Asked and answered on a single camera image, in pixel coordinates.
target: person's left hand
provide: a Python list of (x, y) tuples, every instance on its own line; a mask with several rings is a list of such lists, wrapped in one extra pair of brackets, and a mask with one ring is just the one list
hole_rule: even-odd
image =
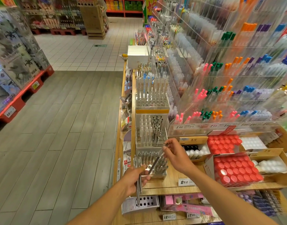
[[(149, 171), (145, 170), (146, 168), (147, 168), (146, 165), (142, 165), (141, 167), (138, 167), (136, 169), (134, 167), (129, 167), (125, 171), (123, 177), (121, 178), (121, 182), (125, 187), (126, 197), (136, 192), (135, 182), (138, 180), (139, 174), (141, 175), (148, 174)], [(142, 186), (145, 186), (147, 181), (150, 179), (151, 179), (150, 176), (141, 177)]]

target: person's right hand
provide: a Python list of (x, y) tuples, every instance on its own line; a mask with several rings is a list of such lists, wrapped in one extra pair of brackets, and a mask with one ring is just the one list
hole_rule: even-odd
[(186, 151), (179, 144), (176, 138), (170, 138), (164, 142), (168, 143), (168, 146), (163, 149), (164, 156), (168, 158), (173, 167), (185, 174), (194, 166), (190, 161)]

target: forearm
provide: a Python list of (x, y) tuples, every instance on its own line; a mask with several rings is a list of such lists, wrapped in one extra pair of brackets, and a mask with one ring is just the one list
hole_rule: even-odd
[(109, 225), (126, 199), (125, 187), (117, 182), (102, 197), (67, 225)]
[(192, 165), (185, 173), (201, 190), (226, 225), (277, 225), (227, 188)]

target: price tag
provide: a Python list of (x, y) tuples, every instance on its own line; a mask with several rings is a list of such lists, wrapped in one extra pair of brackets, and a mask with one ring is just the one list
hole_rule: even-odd
[(6, 115), (6, 117), (11, 117), (12, 114), (14, 114), (14, 112), (16, 111), (16, 109), (13, 106), (10, 106), (6, 112), (4, 113), (4, 115)]
[(33, 84), (32, 84), (32, 88), (35, 90), (36, 88), (39, 87), (39, 82), (38, 81), (35, 81)]
[(165, 215), (163, 215), (163, 218), (162, 218), (163, 221), (175, 220), (175, 219), (176, 219), (176, 214), (175, 213), (165, 214)]
[(196, 186), (190, 178), (179, 178), (178, 186)]
[(121, 178), (121, 158), (117, 161), (117, 174), (116, 174), (116, 182)]
[(199, 218), (200, 215), (198, 213), (190, 213), (190, 212), (187, 212), (187, 218), (188, 219), (197, 219)]

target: white tile floor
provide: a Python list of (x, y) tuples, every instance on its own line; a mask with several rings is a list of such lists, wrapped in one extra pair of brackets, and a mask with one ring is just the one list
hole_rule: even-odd
[[(123, 71), (119, 54), (127, 53), (130, 39), (142, 28), (141, 18), (109, 17), (109, 30), (103, 40), (89, 40), (83, 35), (35, 36), (54, 70)], [(105, 44), (106, 47), (94, 45)]]

